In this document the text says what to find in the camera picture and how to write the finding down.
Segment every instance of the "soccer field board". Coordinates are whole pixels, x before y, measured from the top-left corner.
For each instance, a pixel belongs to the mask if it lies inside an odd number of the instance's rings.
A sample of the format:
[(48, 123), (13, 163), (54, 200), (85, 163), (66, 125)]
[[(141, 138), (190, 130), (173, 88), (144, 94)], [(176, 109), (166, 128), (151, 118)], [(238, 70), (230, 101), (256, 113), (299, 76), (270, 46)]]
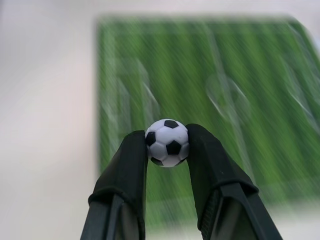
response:
[[(101, 170), (169, 118), (207, 128), (265, 203), (320, 195), (320, 63), (295, 20), (108, 18), (98, 25)], [(149, 163), (149, 226), (196, 216), (186, 162)]]

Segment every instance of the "white wall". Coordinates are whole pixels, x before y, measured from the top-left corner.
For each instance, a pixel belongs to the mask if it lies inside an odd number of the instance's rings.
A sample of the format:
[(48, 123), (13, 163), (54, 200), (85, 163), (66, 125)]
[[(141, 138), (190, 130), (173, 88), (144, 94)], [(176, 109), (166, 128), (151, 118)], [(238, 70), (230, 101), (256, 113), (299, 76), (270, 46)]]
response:
[(97, 178), (95, 17), (132, 11), (289, 13), (320, 36), (318, 0), (4, 0), (0, 239), (79, 239)]

